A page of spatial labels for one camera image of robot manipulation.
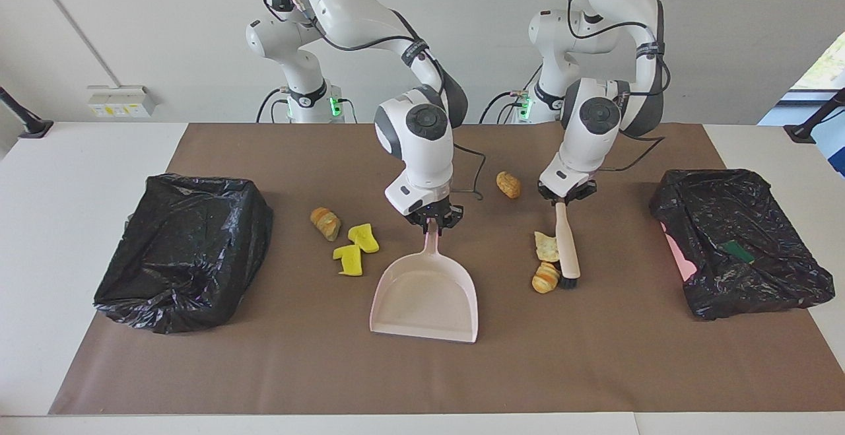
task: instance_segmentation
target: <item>dustpan handle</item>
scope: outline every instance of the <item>dustpan handle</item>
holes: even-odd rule
[[[437,228],[437,221],[430,218],[428,220],[428,232],[425,234],[425,246],[422,248],[422,253],[426,253],[429,255],[438,255],[437,251],[437,240],[438,237],[438,228]]]

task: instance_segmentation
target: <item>wooden handle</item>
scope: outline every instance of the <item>wooden handle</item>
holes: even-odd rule
[[[558,240],[558,253],[560,254],[560,273],[565,279],[578,279],[580,278],[580,266],[576,253],[576,241],[572,237],[572,228],[570,228],[570,221],[566,216],[566,204],[555,204],[555,213],[558,216],[555,236]]]

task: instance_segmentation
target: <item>potato chip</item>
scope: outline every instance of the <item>potato chip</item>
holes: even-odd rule
[[[541,261],[555,263],[560,261],[558,254],[558,240],[540,232],[534,232],[534,243],[537,245],[537,258]]]

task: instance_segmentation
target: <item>pink dustpan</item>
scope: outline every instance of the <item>pink dustpan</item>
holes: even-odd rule
[[[473,279],[457,261],[440,255],[437,243],[437,225],[430,222],[422,252],[399,258],[384,270],[372,299],[372,332],[476,341]]]

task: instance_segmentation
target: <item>black stand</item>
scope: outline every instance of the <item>black stand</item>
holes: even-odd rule
[[[833,113],[833,110],[842,106],[845,106],[845,88],[837,92],[826,104],[822,105],[819,111],[809,117],[806,122],[803,122],[801,125],[786,125],[784,126],[784,130],[787,131],[787,135],[795,143],[815,144],[815,140],[811,136],[813,129],[826,119],[829,114]]]
[[[48,131],[53,126],[51,120],[38,118],[36,114],[30,112],[30,110],[27,110],[23,105],[15,101],[2,86],[0,86],[0,102],[3,102],[6,107],[9,107],[9,110],[12,110],[12,113],[16,114],[20,121],[23,122],[24,132],[18,138],[42,138],[48,134]]]

